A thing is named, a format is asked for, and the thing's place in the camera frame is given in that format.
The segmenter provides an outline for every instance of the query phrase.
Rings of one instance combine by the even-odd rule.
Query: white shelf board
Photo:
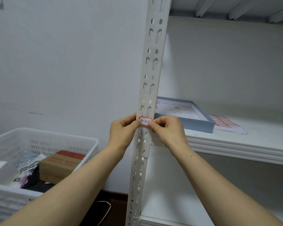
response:
[[[197,152],[283,165],[283,112],[197,102],[207,114],[224,115],[243,127],[247,135],[214,130],[185,129],[189,145]],[[154,145],[162,145],[154,135]]]
[[[234,185],[283,221],[283,166],[200,155]],[[274,175],[277,174],[276,178],[269,175],[270,170],[274,171]],[[184,171],[164,147],[151,146],[140,219],[140,225],[144,226],[213,226]]]

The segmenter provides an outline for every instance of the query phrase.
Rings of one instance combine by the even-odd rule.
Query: white metal shelving unit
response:
[[[214,3],[220,0],[185,1],[174,0],[173,10],[192,8],[197,17],[202,17],[210,9],[218,9]],[[277,23],[283,20],[283,3],[275,5],[276,0],[265,1],[268,14],[261,14],[264,20],[259,17],[258,21]],[[148,0],[137,119],[144,117],[149,121],[154,118],[171,3],[172,0]],[[243,18],[262,3],[264,0],[231,0],[225,6],[234,6],[226,16],[233,20]],[[270,10],[271,6],[280,9]],[[198,105],[208,114],[226,115],[248,134],[185,130],[189,145],[228,180],[283,221],[283,112],[201,102]],[[240,116],[243,113],[252,116]],[[136,131],[126,226],[213,225],[184,172],[162,146],[147,127]]]

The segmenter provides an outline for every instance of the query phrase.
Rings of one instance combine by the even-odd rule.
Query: paper in tray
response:
[[[193,101],[157,97],[154,118],[176,116],[185,129],[212,133],[215,122]]]

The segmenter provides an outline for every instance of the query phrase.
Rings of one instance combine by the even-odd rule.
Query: floor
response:
[[[88,210],[80,226],[97,226],[105,216],[110,205],[111,209],[99,226],[124,226],[126,221],[128,194],[113,193],[101,190],[95,202]]]

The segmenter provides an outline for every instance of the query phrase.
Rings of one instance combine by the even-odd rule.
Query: cardboard box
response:
[[[40,180],[58,184],[70,175],[85,155],[61,150],[39,162]]]

